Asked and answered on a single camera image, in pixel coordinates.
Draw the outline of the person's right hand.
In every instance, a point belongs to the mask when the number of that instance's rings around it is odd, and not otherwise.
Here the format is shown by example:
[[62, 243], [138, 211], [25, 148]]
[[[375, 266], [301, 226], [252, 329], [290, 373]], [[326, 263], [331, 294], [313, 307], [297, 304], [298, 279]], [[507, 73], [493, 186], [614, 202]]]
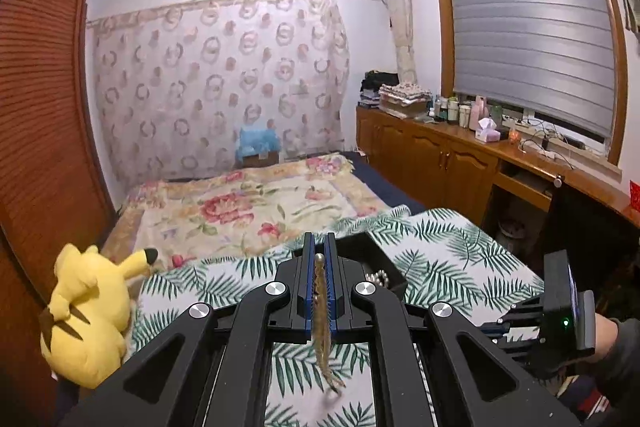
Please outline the person's right hand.
[[616, 343], [618, 323], [603, 315], [596, 314], [596, 347], [591, 361], [597, 362], [608, 355]]

